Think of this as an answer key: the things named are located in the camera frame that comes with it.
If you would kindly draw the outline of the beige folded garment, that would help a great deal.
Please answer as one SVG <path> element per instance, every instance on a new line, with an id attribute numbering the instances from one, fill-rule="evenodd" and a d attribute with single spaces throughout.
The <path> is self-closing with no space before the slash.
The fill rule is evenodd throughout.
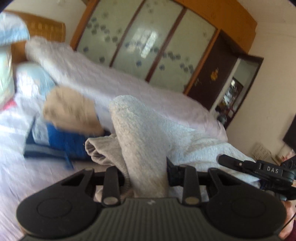
<path id="1" fill-rule="evenodd" d="M 95 103 L 68 87 L 57 86 L 46 96 L 43 117 L 56 128 L 83 134 L 102 136 L 104 129 L 95 111 Z"/>

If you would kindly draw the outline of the light blue floral pillow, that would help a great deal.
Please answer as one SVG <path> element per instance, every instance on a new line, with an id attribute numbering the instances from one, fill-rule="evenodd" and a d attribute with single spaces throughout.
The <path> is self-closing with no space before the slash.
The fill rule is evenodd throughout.
<path id="1" fill-rule="evenodd" d="M 29 39 L 27 25 L 19 16 L 1 13 L 1 108 L 17 92 L 26 98 L 45 98 L 56 86 L 39 64 L 27 61 L 25 44 Z"/>

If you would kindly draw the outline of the blue drawstring garment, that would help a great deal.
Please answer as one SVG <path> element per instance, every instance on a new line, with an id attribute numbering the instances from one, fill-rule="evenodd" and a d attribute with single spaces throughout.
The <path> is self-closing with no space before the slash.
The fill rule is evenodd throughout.
<path id="1" fill-rule="evenodd" d="M 86 136 L 58 129 L 51 123 L 46 123 L 46 126 L 50 147 L 64 153 L 69 168 L 74 168 L 72 161 L 91 161 L 85 150 Z"/>

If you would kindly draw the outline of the dark brown wooden door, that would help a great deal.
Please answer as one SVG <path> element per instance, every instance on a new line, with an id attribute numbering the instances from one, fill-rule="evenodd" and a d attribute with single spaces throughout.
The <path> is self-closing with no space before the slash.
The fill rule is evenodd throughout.
<path id="1" fill-rule="evenodd" d="M 187 96 L 203 105 L 228 128 L 245 101 L 263 60 L 246 54 L 220 31 Z"/>

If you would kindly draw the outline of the lavender patterned bedspread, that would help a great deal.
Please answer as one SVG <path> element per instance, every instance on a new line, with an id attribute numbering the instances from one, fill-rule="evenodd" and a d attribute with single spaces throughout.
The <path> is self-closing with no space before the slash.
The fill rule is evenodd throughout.
<path id="1" fill-rule="evenodd" d="M 97 65 L 70 46 L 32 38 L 27 57 L 40 64 L 62 86 L 70 87 L 95 101 L 104 128 L 113 129 L 109 103 L 117 96 L 131 95 L 169 120 L 220 139 L 227 140 L 225 128 L 197 101 L 169 90 L 152 87 L 128 74 Z M 16 208 L 27 196 L 72 175 L 93 162 L 76 162 L 68 169 L 62 160 L 23 157 L 25 140 L 32 122 L 42 112 L 39 97 L 15 96 L 16 106 L 1 112 L 1 240 L 17 240 L 22 232 Z"/>

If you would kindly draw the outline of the wooden wardrobe with glass doors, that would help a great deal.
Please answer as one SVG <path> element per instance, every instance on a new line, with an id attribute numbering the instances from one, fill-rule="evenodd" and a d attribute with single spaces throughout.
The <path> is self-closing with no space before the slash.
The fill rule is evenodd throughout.
<path id="1" fill-rule="evenodd" d="M 188 93 L 219 37 L 247 53 L 256 27 L 238 1 L 89 1 L 70 45 L 95 63 Z"/>

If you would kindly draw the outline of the navy striped folded garment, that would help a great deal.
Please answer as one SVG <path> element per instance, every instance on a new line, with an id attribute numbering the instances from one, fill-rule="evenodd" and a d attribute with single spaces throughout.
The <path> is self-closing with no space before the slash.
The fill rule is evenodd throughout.
<path id="1" fill-rule="evenodd" d="M 25 147 L 23 150 L 24 158 L 43 158 L 43 159 L 58 159 L 64 160 L 64 153 L 60 150 L 55 150 L 49 145 L 46 123 L 42 122 L 40 126 L 36 124 L 36 119 L 33 120 L 31 128 L 26 138 Z"/>

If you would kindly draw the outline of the black television screen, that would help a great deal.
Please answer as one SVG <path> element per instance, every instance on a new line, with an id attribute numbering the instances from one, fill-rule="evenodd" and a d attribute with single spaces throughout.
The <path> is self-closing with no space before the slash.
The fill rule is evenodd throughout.
<path id="1" fill-rule="evenodd" d="M 296 119 L 294 118 L 290 127 L 288 128 L 283 141 L 294 151 L 296 149 Z"/>

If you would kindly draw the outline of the wooden headboard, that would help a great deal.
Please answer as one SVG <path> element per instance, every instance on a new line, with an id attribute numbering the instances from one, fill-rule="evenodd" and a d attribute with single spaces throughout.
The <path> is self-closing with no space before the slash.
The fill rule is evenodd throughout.
<path id="1" fill-rule="evenodd" d="M 48 41 L 65 42 L 66 25 L 63 22 L 20 11 L 6 10 L 4 12 L 19 16 L 27 25 L 31 37 L 39 36 Z M 25 44 L 26 41 L 21 41 L 11 45 L 12 63 L 18 64 L 27 61 Z"/>

